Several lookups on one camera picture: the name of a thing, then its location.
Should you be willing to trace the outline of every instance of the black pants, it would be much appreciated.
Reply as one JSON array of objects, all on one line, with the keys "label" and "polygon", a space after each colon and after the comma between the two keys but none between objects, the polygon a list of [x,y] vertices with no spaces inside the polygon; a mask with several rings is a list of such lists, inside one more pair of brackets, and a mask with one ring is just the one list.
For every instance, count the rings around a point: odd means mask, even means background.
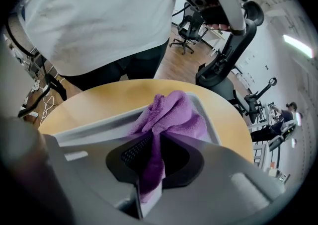
[{"label": "black pants", "polygon": [[168,42],[169,39],[160,46],[124,57],[83,75],[62,77],[82,91],[119,81],[124,74],[129,79],[154,78]]},{"label": "black pants", "polygon": [[266,126],[265,128],[263,128],[259,131],[252,132],[250,135],[252,137],[253,142],[258,142],[258,141],[272,140],[278,134],[275,132],[272,132],[270,127]]}]

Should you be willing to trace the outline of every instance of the round table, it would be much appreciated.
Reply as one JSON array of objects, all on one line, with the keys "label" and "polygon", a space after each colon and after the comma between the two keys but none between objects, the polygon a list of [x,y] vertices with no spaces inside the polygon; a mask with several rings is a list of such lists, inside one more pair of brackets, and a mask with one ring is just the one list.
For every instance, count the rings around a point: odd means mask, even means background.
[{"label": "round table", "polygon": [[167,79],[136,79],[101,85],[81,92],[54,109],[39,127],[55,134],[109,118],[153,102],[157,93],[194,92],[202,101],[222,145],[253,162],[249,130],[237,110],[225,99],[200,86]]}]

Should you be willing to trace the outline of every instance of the black cap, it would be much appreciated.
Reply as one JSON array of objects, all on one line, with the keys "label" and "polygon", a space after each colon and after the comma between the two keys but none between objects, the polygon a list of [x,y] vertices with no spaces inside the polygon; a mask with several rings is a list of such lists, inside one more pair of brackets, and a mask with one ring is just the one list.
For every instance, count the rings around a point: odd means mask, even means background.
[{"label": "black cap", "polygon": [[288,104],[288,103],[286,104],[286,107],[290,107],[290,106],[293,106],[294,109],[297,110],[297,104],[296,104],[296,102],[293,101],[293,102],[291,102],[290,104]]}]

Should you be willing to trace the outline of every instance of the tray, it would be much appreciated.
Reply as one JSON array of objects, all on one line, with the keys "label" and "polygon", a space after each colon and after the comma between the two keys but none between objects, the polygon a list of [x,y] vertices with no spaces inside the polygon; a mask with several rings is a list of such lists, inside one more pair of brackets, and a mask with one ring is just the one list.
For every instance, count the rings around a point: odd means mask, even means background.
[{"label": "tray", "polygon": [[[200,140],[221,145],[221,141],[200,99],[192,92],[186,93],[192,101],[193,109],[203,116],[207,124],[207,134]],[[68,131],[54,134],[60,146],[83,145],[117,139],[128,135],[133,123],[147,106],[103,119],[91,124],[80,126]]]}]

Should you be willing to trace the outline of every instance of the purple towel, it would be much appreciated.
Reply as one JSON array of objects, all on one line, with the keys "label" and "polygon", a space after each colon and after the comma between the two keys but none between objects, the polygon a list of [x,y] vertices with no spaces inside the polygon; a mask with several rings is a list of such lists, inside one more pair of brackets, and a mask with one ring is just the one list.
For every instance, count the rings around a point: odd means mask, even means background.
[{"label": "purple towel", "polygon": [[204,118],[193,110],[187,94],[179,90],[173,91],[167,97],[157,94],[153,104],[136,120],[130,133],[150,130],[154,134],[152,156],[140,178],[140,199],[144,203],[165,177],[160,151],[160,133],[167,131],[199,138],[207,132]]}]

